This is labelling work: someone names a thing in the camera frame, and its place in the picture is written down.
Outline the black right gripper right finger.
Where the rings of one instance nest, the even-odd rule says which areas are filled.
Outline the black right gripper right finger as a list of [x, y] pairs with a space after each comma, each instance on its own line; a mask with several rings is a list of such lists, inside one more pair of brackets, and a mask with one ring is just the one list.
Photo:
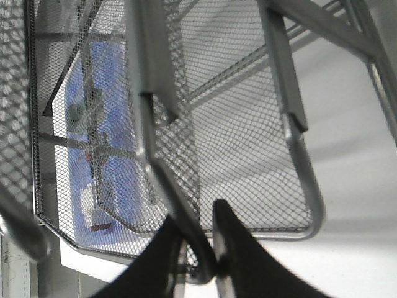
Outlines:
[[229, 203], [213, 203], [219, 297], [327, 297], [279, 263], [248, 232]]

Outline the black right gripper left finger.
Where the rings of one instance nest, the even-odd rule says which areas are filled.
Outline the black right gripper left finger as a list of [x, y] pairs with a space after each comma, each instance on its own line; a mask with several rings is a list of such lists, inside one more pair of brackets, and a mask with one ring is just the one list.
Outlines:
[[168, 216], [145, 250], [93, 297], [184, 297], [187, 244]]

